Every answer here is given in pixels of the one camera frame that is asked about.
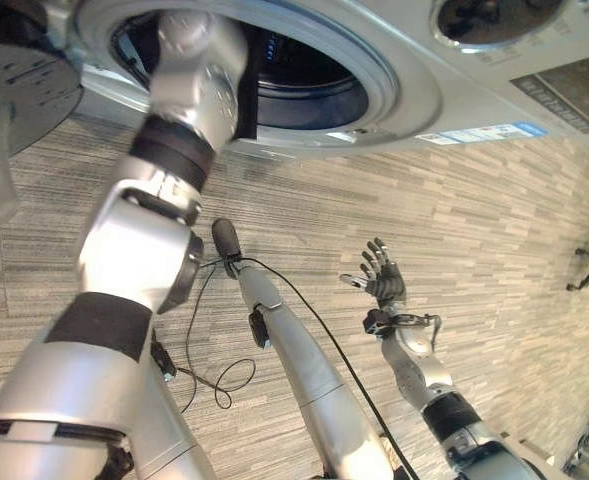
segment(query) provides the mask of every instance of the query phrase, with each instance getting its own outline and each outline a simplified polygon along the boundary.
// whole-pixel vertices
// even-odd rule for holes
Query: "black cable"
[[[212,265],[216,265],[216,264],[218,264],[218,263],[222,263],[222,262],[224,262],[224,261],[225,261],[225,259],[224,259],[224,258],[219,258],[218,260],[212,260],[211,262],[204,263],[203,265],[201,265],[201,266],[200,266],[200,267],[198,267],[198,268],[199,268],[199,269],[203,269],[203,268],[206,268],[206,267],[211,267]]]
[[[205,292],[205,287],[207,287],[207,284],[209,283],[210,279],[212,278],[212,275],[214,275],[214,272],[216,271],[216,264],[220,263],[222,261],[223,261],[223,259],[215,260],[215,261],[206,263],[205,265],[203,265],[201,267],[201,268],[203,268],[208,265],[214,265],[214,268],[212,268],[210,273],[207,275],[205,282],[203,282],[203,286],[201,287],[201,290],[198,292],[198,296],[196,297],[196,303],[194,304],[194,311],[192,312],[192,318],[190,319],[189,326],[187,327],[187,334],[185,335],[185,357],[187,358],[188,368],[177,367],[177,370],[192,377],[192,381],[194,382],[194,389],[192,391],[192,397],[190,398],[189,402],[187,402],[187,405],[185,405],[185,407],[183,407],[183,410],[181,410],[181,413],[185,413],[185,411],[188,409],[188,407],[192,404],[192,402],[196,398],[196,388],[198,386],[198,383],[202,383],[203,385],[213,389],[214,390],[214,400],[216,401],[216,404],[220,408],[227,410],[228,408],[230,408],[232,406],[232,397],[230,396],[230,393],[236,392],[237,390],[240,390],[241,388],[246,386],[248,383],[250,383],[252,381],[252,379],[254,378],[254,374],[256,373],[256,362],[251,358],[242,358],[242,359],[237,360],[234,363],[230,364],[218,376],[215,383],[212,383],[209,380],[207,380],[206,378],[203,378],[200,375],[196,374],[194,372],[194,368],[192,367],[192,358],[190,357],[190,334],[192,333],[192,327],[194,326],[194,320],[196,320],[196,314],[198,313],[198,307],[201,303],[201,298],[203,297],[203,292]],[[236,385],[235,387],[230,387],[230,388],[221,387],[220,384],[221,384],[221,381],[223,380],[223,378],[225,378],[225,375],[230,370],[232,370],[234,367],[236,367],[237,365],[240,365],[242,363],[249,363],[250,365],[252,365],[252,372],[248,375],[247,379],[244,382],[240,383],[239,385]],[[223,395],[225,395],[225,397],[227,397],[227,403],[225,403],[225,404],[221,403],[221,400],[219,398],[219,393],[222,393]]]
[[[383,420],[383,417],[381,416],[380,412],[378,411],[378,408],[376,408],[376,405],[374,404],[374,401],[370,397],[369,393],[367,393],[367,390],[365,389],[365,386],[361,382],[361,379],[358,377],[358,375],[354,371],[354,368],[352,368],[352,364],[348,360],[347,356],[343,352],[343,349],[338,344],[338,341],[336,340],[336,338],[334,338],[334,335],[332,334],[332,332],[328,328],[328,326],[325,323],[325,321],[323,321],[323,319],[321,318],[321,316],[318,313],[316,313],[316,310],[314,310],[314,308],[308,303],[308,301],[305,299],[305,297],[301,294],[301,292],[298,291],[298,289],[292,284],[292,282],[290,282],[287,278],[285,278],[281,273],[279,273],[278,271],[274,270],[273,268],[268,267],[263,262],[261,262],[260,260],[255,259],[255,258],[243,257],[243,258],[239,258],[236,261],[241,261],[241,260],[245,260],[245,261],[248,261],[248,262],[258,263],[264,269],[272,272],[278,278],[280,278],[281,280],[283,280],[294,291],[294,293],[296,293],[296,295],[298,295],[298,298],[301,299],[301,301],[305,304],[305,306],[309,309],[309,311],[312,312],[312,314],[316,317],[316,319],[318,320],[318,322],[321,324],[321,326],[325,330],[325,333],[327,333],[327,336],[330,338],[330,340],[334,344],[334,347],[336,347],[336,350],[338,351],[339,355],[343,359],[343,362],[345,363],[345,366],[349,370],[350,374],[352,375],[352,378],[356,382],[356,385],[358,385],[359,390],[363,394],[363,397],[365,397],[365,400],[367,401],[367,404],[369,405],[370,409],[374,413],[374,416],[376,417],[376,420],[378,421],[379,425],[383,429],[383,433],[385,433],[385,436],[390,441],[390,444],[392,445],[392,449],[394,450],[394,452],[396,453],[396,455],[398,455],[398,458],[401,460],[401,463],[403,464],[403,468],[405,468],[405,470],[407,471],[407,473],[409,474],[409,476],[412,477],[413,480],[419,480],[418,475],[416,474],[416,472],[414,471],[414,469],[410,465],[410,463],[407,460],[407,458],[405,458],[405,455],[403,455],[403,452],[401,452],[401,449],[398,446],[398,444],[396,443],[396,440],[394,439],[394,437],[392,436],[392,433],[390,432],[390,429],[387,427],[387,424],[385,423],[385,420]]]

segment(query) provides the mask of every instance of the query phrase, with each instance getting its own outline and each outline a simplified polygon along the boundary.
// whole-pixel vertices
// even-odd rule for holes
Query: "white appliance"
[[[589,143],[589,0],[85,0],[73,22],[80,112],[140,121],[153,12],[173,8],[273,32],[258,138],[236,141],[239,152],[331,155],[547,134]]]

